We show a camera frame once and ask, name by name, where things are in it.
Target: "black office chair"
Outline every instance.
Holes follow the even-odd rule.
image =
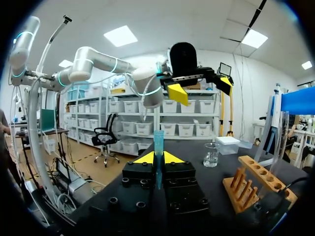
[[[118,163],[120,163],[120,160],[116,157],[116,155],[110,155],[108,153],[108,147],[107,145],[110,144],[115,144],[118,139],[115,137],[114,133],[112,132],[112,126],[113,126],[113,122],[114,119],[117,117],[117,114],[110,114],[107,122],[106,122],[106,127],[100,127],[100,128],[95,128],[94,129],[94,133],[96,134],[94,137],[92,137],[92,143],[94,146],[100,146],[102,145],[104,147],[104,152],[106,153],[101,153],[101,155],[97,156],[94,160],[94,162],[97,162],[97,159],[99,157],[104,157],[104,165],[105,167],[107,167],[107,158],[108,157],[113,157],[117,160]]]

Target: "glass beaker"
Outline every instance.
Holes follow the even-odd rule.
[[[215,167],[218,164],[219,144],[207,143],[205,144],[207,154],[203,159],[205,167]]]

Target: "blue test tube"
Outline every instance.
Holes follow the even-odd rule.
[[[157,158],[157,187],[161,189],[162,185],[162,165],[161,160],[164,151],[164,131],[154,131],[154,152]]]

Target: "floor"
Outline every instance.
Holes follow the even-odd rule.
[[[56,139],[55,135],[49,136],[50,139]],[[7,143],[10,146],[11,140],[7,138]],[[17,151],[19,153],[20,162],[19,166],[21,171],[24,173],[25,179],[30,179],[31,175],[27,169],[25,156],[23,154],[22,143],[20,139],[17,139]],[[87,178],[90,176],[93,180],[98,181],[104,185],[109,184],[117,175],[119,175],[125,166],[125,164],[134,159],[134,156],[118,154],[117,157],[120,159],[120,164],[114,158],[109,158],[107,162],[107,168],[104,167],[104,159],[98,159],[98,162],[95,163],[94,159],[96,156],[100,154],[100,149],[86,145],[86,144],[78,144],[76,141],[72,139],[68,139],[69,148],[67,148],[67,139],[66,136],[63,135],[63,147],[66,152],[66,159],[68,163],[71,163],[70,153],[72,155],[73,167],[81,174],[83,178]],[[14,159],[14,151],[12,147],[9,147],[10,154],[12,159]],[[42,157],[45,158],[47,164],[51,167],[53,164],[53,159],[57,157],[54,153],[49,155],[43,146],[41,146]],[[26,151],[28,160],[31,165],[31,169],[33,174],[36,175],[36,180],[41,183],[40,178],[37,175],[37,171],[35,169],[34,160],[32,157],[31,150]],[[91,187],[96,191],[100,191],[103,186],[91,183]]]

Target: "ceiling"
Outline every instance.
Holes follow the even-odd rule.
[[[239,44],[262,0],[46,0],[33,15],[41,20],[28,67],[35,70],[42,51],[63,20],[73,19],[53,42],[44,72],[73,61],[76,50],[90,46],[119,58],[164,51],[176,42],[190,42],[196,49],[213,50],[259,60],[293,78],[312,74],[302,63],[310,60],[294,19],[273,0],[267,0],[252,29],[268,40],[259,48]],[[138,42],[116,48],[103,34],[128,25]]]

